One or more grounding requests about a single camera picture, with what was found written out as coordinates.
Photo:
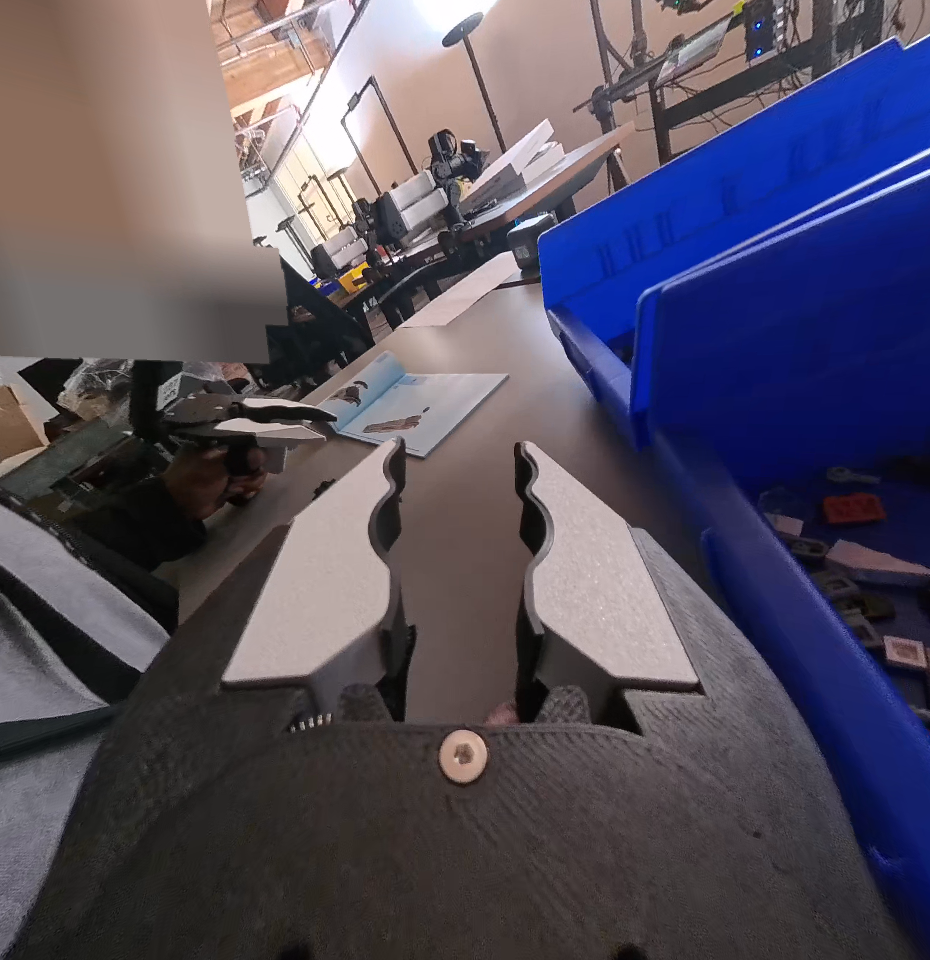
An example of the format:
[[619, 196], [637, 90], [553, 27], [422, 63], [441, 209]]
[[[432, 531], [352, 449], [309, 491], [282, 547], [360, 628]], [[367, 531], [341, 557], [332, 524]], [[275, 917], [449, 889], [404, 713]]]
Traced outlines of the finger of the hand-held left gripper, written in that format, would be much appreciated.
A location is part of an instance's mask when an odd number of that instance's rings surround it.
[[248, 419], [257, 424], [333, 424], [338, 420], [336, 414], [321, 407], [274, 397], [248, 397], [239, 400], [234, 403], [234, 417]]
[[226, 466], [229, 474], [281, 474], [289, 452], [301, 447], [322, 445], [326, 437], [303, 424], [256, 423], [234, 418], [211, 428], [211, 438], [229, 448]]

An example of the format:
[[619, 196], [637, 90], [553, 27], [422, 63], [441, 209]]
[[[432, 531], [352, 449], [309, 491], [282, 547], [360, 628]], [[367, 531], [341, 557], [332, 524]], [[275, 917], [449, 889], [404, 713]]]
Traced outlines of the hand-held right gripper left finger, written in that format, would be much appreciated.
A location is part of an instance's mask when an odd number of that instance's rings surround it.
[[305, 690], [331, 714], [353, 685], [378, 687], [404, 719], [416, 634], [396, 562], [406, 445], [393, 438], [291, 523], [236, 643], [226, 690]]

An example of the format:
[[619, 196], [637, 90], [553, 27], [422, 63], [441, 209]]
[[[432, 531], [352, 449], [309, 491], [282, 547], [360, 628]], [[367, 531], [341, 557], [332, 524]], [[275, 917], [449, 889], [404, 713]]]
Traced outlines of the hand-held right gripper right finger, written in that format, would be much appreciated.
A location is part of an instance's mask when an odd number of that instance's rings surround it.
[[628, 522], [537, 445], [515, 446], [519, 536], [531, 558], [516, 630], [519, 718], [575, 687], [596, 723], [624, 690], [701, 682]]

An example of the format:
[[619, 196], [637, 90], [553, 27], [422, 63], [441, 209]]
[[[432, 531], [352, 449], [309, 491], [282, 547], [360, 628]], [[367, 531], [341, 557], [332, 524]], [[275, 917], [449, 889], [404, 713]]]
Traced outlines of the brick instruction booklet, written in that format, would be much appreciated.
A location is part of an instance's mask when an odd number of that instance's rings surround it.
[[319, 407], [340, 437], [381, 446], [402, 440], [423, 459], [508, 379], [507, 374], [412, 374], [380, 354]]

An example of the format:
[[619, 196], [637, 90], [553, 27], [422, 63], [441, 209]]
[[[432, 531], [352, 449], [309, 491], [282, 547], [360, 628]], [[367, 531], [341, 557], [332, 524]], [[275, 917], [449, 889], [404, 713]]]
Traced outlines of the pile of small bricks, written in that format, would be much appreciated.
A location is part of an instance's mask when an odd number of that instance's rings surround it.
[[832, 466], [752, 499], [930, 734], [930, 454]]

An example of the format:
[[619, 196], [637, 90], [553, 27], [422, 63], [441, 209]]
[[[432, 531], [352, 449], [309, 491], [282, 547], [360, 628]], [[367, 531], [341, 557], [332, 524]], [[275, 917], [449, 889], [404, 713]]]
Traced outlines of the person's left forearm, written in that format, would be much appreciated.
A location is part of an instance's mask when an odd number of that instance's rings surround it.
[[205, 523], [184, 510], [159, 476], [121, 490], [66, 527], [150, 573], [207, 543]]

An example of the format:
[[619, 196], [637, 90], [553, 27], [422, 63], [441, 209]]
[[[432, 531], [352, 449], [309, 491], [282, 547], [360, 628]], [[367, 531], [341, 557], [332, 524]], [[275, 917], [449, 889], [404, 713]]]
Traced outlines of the grey desk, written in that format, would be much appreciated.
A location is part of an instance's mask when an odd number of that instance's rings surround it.
[[515, 688], [516, 624], [531, 555], [519, 536], [514, 446], [531, 441], [646, 530], [717, 602], [678, 500], [648, 450], [616, 431], [554, 337], [538, 284], [485, 295], [450, 324], [402, 326], [314, 391], [319, 402], [392, 352], [412, 374], [507, 374], [425, 459], [411, 458], [394, 557], [418, 629], [413, 723], [479, 723]]

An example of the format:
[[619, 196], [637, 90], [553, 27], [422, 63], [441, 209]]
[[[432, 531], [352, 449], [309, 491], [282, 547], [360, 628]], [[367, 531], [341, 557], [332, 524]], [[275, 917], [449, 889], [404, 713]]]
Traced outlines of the wooden robot desk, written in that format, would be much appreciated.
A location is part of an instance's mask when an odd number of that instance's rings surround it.
[[612, 158], [624, 140], [635, 130], [634, 121], [604, 133], [589, 144], [565, 155], [562, 162], [538, 182], [514, 196], [489, 204], [473, 217], [454, 224], [446, 222], [444, 211], [437, 211], [423, 222], [416, 236], [407, 234], [392, 246], [379, 246], [376, 253], [384, 256], [373, 266], [366, 256], [355, 267], [368, 264], [369, 284], [356, 294], [346, 294], [338, 277], [323, 281], [321, 293], [343, 309], [363, 304], [370, 299], [386, 302], [388, 296], [400, 296], [405, 286], [412, 288], [434, 284], [438, 277], [455, 276], [496, 256], [507, 248], [506, 234], [517, 222], [548, 211], [559, 221], [574, 213], [573, 198], [598, 175], [607, 159]]

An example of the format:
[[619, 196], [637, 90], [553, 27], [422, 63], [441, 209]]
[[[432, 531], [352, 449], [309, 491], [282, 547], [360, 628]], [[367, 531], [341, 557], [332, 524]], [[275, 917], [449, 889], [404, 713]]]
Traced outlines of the black office chair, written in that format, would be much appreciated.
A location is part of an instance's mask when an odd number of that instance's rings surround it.
[[279, 257], [287, 300], [285, 326], [267, 327], [266, 379], [277, 386], [293, 382], [321, 385], [375, 345], [367, 328], [310, 284]]

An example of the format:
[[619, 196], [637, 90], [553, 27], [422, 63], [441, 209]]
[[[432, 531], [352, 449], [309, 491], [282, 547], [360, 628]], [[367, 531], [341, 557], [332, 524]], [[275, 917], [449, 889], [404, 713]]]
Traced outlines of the plastic wrapped bundle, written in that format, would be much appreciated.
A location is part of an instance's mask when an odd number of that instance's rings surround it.
[[84, 359], [66, 378], [56, 403], [84, 422], [115, 423], [128, 406], [134, 366], [131, 359]]

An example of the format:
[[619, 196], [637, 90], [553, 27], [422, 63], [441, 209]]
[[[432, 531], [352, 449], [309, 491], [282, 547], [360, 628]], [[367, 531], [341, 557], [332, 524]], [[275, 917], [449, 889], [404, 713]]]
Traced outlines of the cardboard box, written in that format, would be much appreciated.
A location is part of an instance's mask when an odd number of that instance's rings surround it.
[[43, 422], [15, 385], [0, 385], [0, 463], [49, 445]]

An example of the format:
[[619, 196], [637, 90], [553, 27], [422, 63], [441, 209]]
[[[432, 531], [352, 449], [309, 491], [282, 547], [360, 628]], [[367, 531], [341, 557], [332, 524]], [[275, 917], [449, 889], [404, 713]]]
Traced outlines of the stack of white flat boxes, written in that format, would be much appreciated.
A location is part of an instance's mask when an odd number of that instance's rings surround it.
[[462, 195], [459, 212], [465, 219], [488, 205], [504, 201], [537, 183], [565, 157], [561, 142], [553, 138], [547, 118], [495, 160]]

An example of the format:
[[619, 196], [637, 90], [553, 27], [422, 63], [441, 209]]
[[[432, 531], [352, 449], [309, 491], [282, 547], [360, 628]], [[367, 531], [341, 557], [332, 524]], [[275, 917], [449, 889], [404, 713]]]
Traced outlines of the black floor lamp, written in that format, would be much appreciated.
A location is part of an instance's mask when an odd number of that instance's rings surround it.
[[473, 49], [473, 44], [471, 42], [471, 36], [476, 31], [476, 29], [481, 25], [484, 19], [484, 13], [481, 10], [474, 10], [469, 12], [465, 17], [463, 17], [457, 24], [452, 26], [442, 38], [442, 46], [445, 49], [451, 49], [456, 46], [463, 47], [466, 56], [471, 65], [471, 71], [475, 79], [476, 86], [478, 88], [481, 100], [483, 102], [485, 112], [488, 116], [489, 122], [491, 124], [492, 130], [495, 135], [495, 142], [498, 146], [499, 152], [504, 155], [508, 149], [508, 145], [503, 135], [503, 131], [499, 124], [497, 115], [495, 113], [495, 108], [487, 88], [484, 76], [481, 71], [478, 58]]

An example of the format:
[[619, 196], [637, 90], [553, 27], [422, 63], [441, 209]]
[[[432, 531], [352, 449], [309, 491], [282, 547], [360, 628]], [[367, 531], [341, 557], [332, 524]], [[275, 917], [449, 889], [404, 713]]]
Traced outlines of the black metal rack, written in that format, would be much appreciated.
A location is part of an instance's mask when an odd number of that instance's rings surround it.
[[635, 132], [651, 134], [659, 165], [686, 152], [672, 136], [703, 127], [730, 129], [749, 106], [759, 110], [886, 40], [916, 41], [927, 2], [728, 2], [708, 26], [678, 33], [653, 53], [642, 2], [627, 2], [630, 47], [619, 51], [605, 29], [601, 3], [589, 3], [602, 82], [573, 108], [603, 135], [618, 126], [619, 105], [635, 109]]

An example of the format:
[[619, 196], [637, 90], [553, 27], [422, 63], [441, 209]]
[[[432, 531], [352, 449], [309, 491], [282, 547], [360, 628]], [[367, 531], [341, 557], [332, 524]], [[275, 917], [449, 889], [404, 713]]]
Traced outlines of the black frame stand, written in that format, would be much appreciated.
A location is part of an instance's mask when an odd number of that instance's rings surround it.
[[355, 91], [351, 95], [350, 99], [348, 100], [346, 110], [340, 120], [340, 125], [342, 127], [344, 134], [348, 138], [351, 144], [351, 148], [354, 151], [354, 154], [358, 162], [360, 163], [366, 177], [368, 178], [371, 186], [374, 187], [377, 196], [381, 196], [385, 191], [381, 188], [378, 181], [376, 180], [375, 175], [372, 171], [372, 168], [369, 162], [366, 160], [364, 154], [362, 153], [362, 150], [359, 147], [356, 139], [354, 138], [351, 131], [351, 127], [350, 127], [351, 115], [358, 110], [358, 108], [361, 106], [361, 103], [365, 95], [369, 91], [373, 91], [375, 94], [375, 97], [385, 115], [385, 119], [388, 122], [391, 132], [394, 138], [396, 138], [399, 144], [399, 149], [401, 150], [405, 158], [405, 161], [409, 167], [409, 170], [411, 172], [411, 177], [417, 176], [421, 172], [421, 170], [418, 166], [418, 163], [413, 158], [412, 152], [399, 128], [396, 117], [391, 111], [388, 101], [384, 96], [380, 83], [378, 82], [375, 75], [369, 76], [366, 79], [366, 81], [363, 83], [362, 87], [359, 90]]

